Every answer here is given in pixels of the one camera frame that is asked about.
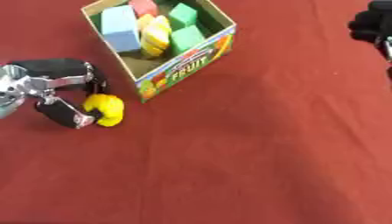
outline fruit illustration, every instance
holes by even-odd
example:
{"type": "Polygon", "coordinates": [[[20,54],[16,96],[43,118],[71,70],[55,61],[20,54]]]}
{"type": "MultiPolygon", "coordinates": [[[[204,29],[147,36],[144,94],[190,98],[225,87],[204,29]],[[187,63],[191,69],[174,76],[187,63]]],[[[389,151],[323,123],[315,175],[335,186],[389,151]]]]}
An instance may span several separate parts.
{"type": "Polygon", "coordinates": [[[154,87],[154,84],[150,80],[143,80],[140,85],[140,95],[144,99],[150,99],[155,95],[157,89],[154,87]]]}
{"type": "Polygon", "coordinates": [[[155,76],[154,78],[152,78],[152,83],[154,83],[157,89],[166,88],[166,84],[167,84],[166,74],[161,73],[155,76]]]}
{"type": "Polygon", "coordinates": [[[217,52],[213,57],[213,60],[218,59],[221,55],[228,52],[231,49],[230,42],[233,38],[233,35],[227,35],[215,43],[215,51],[217,52]]]}

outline box label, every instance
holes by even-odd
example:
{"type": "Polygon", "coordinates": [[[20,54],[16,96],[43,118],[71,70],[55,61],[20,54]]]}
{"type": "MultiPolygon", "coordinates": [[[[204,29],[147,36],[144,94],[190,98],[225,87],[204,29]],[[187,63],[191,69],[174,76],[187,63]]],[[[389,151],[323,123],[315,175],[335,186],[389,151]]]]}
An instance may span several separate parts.
{"type": "Polygon", "coordinates": [[[147,102],[230,52],[234,35],[235,26],[229,27],[214,38],[196,45],[192,50],[171,59],[160,68],[145,75],[136,83],[142,102],[147,102]]]}

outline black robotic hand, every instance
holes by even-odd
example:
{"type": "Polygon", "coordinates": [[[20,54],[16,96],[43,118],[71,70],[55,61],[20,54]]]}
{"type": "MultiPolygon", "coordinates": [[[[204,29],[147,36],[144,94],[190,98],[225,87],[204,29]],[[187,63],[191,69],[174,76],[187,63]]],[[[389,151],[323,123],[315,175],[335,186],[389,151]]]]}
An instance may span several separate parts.
{"type": "Polygon", "coordinates": [[[392,60],[392,0],[375,0],[355,16],[348,28],[353,39],[374,44],[383,57],[392,60]]]}

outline foam block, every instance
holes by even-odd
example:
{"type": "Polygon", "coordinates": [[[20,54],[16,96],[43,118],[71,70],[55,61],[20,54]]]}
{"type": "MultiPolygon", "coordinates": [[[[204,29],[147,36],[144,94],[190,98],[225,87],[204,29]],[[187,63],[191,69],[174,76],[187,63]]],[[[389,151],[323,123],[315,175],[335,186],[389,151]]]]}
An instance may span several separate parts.
{"type": "Polygon", "coordinates": [[[150,14],[153,17],[158,15],[158,7],[152,0],[131,0],[129,5],[133,7],[138,17],[150,14]]]}
{"type": "Polygon", "coordinates": [[[147,27],[153,20],[154,17],[151,14],[145,14],[137,20],[137,28],[140,32],[143,32],[144,28],[147,27]]]}
{"type": "Polygon", "coordinates": [[[169,19],[173,30],[186,28],[195,25],[198,12],[184,3],[179,3],[169,13],[169,19]]]}
{"type": "Polygon", "coordinates": [[[102,36],[118,53],[141,49],[137,18],[129,5],[104,10],[101,29],[102,36]]]}
{"type": "Polygon", "coordinates": [[[172,28],[165,16],[156,17],[142,32],[142,52],[146,56],[158,57],[170,44],[172,28]]]}
{"type": "Polygon", "coordinates": [[[188,51],[203,41],[205,41],[205,37],[196,25],[191,25],[171,34],[171,45],[175,56],[188,51]]]}

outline red foam block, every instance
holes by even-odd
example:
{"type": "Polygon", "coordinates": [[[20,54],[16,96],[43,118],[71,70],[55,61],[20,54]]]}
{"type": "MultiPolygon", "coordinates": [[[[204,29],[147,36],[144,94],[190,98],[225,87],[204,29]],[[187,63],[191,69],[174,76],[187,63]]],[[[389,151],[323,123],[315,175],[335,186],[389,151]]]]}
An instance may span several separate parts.
{"type": "Polygon", "coordinates": [[[153,17],[158,15],[158,7],[152,0],[131,0],[129,5],[133,7],[139,18],[145,14],[151,14],[153,17]]]}

